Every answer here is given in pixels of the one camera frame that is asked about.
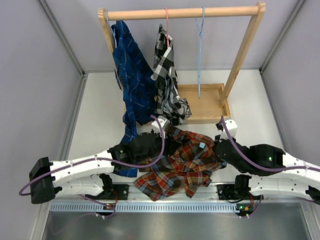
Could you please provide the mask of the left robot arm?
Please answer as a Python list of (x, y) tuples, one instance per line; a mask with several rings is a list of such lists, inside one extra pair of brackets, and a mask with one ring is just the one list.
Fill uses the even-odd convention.
[(56, 197), (88, 195), (109, 199), (113, 195), (111, 173), (147, 168), (165, 151), (162, 133), (143, 132), (129, 143), (115, 145), (92, 156), (64, 161), (40, 158), (29, 172), (30, 199), (34, 205)]

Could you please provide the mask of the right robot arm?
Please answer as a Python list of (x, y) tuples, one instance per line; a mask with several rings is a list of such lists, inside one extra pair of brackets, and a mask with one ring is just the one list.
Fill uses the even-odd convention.
[(242, 146), (234, 138), (216, 140), (214, 151), (219, 161), (238, 171), (232, 192), (239, 199), (279, 195), (320, 203), (318, 165), (269, 144)]

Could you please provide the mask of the wooden clothes rack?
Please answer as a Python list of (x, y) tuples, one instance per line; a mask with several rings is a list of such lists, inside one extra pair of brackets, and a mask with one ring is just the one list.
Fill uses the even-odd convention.
[(255, 6), (208, 7), (204, 9), (106, 11), (105, 8), (99, 8), (97, 15), (110, 53), (113, 53), (116, 45), (111, 27), (107, 23), (108, 20), (169, 20), (249, 16), (250, 21), (226, 83), (182, 84), (178, 87), (179, 94), (187, 98), (192, 110), (192, 116), (186, 121), (187, 124), (215, 124), (221, 116), (230, 117), (231, 115), (228, 97), (264, 17), (266, 8), (265, 2), (258, 2)]

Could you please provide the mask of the light blue hanger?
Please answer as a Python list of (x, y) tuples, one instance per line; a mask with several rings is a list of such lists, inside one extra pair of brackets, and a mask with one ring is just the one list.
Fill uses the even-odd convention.
[(202, 66), (202, 45), (203, 45), (203, 28), (205, 22), (205, 7), (202, 7), (201, 24), (198, 18), (195, 19), (196, 28), (196, 63), (197, 63), (197, 92), (198, 98), (201, 98), (201, 66)]
[(117, 40), (116, 40), (116, 35), (115, 35), (115, 32), (114, 30), (112, 29), (112, 25), (110, 24), (110, 20), (109, 20), (109, 17), (108, 17), (108, 10), (106, 11), (106, 21), (107, 21), (107, 24), (111, 30), (111, 35), (112, 35), (112, 39), (113, 39), (113, 42), (114, 42), (114, 49), (117, 48)]

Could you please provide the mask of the black white checked shirt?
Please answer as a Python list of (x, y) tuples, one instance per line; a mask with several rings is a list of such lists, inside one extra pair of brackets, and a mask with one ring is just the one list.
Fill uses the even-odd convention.
[(155, 113), (167, 118), (173, 126), (184, 124), (192, 112), (187, 99), (178, 93), (173, 39), (162, 24), (159, 25), (155, 42), (151, 79), (156, 88)]

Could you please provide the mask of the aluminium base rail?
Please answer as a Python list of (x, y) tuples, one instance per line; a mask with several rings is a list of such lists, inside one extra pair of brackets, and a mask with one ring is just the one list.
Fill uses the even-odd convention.
[[(215, 186), (217, 199), (220, 201), (231, 201), (232, 203), (243, 200), (258, 200), (264, 195), (292, 196), (310, 201), (311, 193), (316, 191), (308, 185), (283, 179), (273, 179), (263, 182), (255, 182), (251, 187), (237, 184), (218, 184)], [(127, 184), (112, 184), (111, 181), (104, 183), (102, 179), (82, 178), (68, 182), (62, 186), (54, 187), (45, 194), (46, 201), (56, 197), (68, 197), (83, 195), (93, 200), (127, 200), (130, 193)]]

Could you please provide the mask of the blue plaid shirt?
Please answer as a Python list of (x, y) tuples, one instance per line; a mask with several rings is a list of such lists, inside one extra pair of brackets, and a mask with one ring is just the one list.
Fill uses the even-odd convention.
[(117, 47), (112, 56), (116, 65), (116, 81), (123, 89), (125, 113), (122, 121), (125, 125), (122, 144), (128, 144), (138, 136), (137, 124), (145, 125), (152, 121), (155, 114), (156, 87), (151, 76), (153, 70), (147, 63), (138, 44), (134, 40), (124, 21), (112, 26)]

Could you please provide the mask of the red brown plaid shirt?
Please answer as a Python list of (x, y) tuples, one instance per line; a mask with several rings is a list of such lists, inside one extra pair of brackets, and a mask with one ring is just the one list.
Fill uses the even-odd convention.
[(133, 185), (152, 201), (163, 200), (181, 190), (192, 198), (199, 187), (208, 187), (213, 173), (223, 167), (215, 153), (214, 140), (206, 135), (169, 126), (166, 130), (178, 144), (175, 152), (142, 169), (146, 174)]

